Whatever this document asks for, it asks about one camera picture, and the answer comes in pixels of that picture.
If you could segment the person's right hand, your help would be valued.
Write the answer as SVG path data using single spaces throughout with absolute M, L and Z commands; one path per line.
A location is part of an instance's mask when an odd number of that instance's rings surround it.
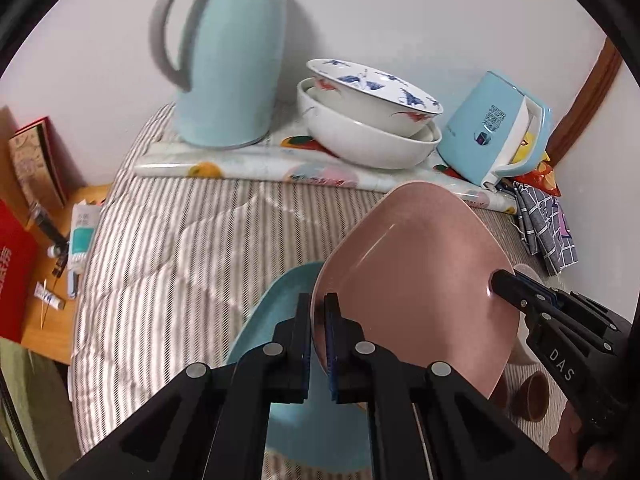
M 582 429 L 582 420 L 575 413 L 570 402 L 565 403 L 561 415 L 560 426 L 549 443 L 548 455 L 555 460 L 573 479 L 578 478 L 580 472 L 589 471 L 593 474 L 605 474 L 608 468 L 617 460 L 614 450 L 593 446 L 582 459 L 582 469 L 578 469 L 577 442 Z

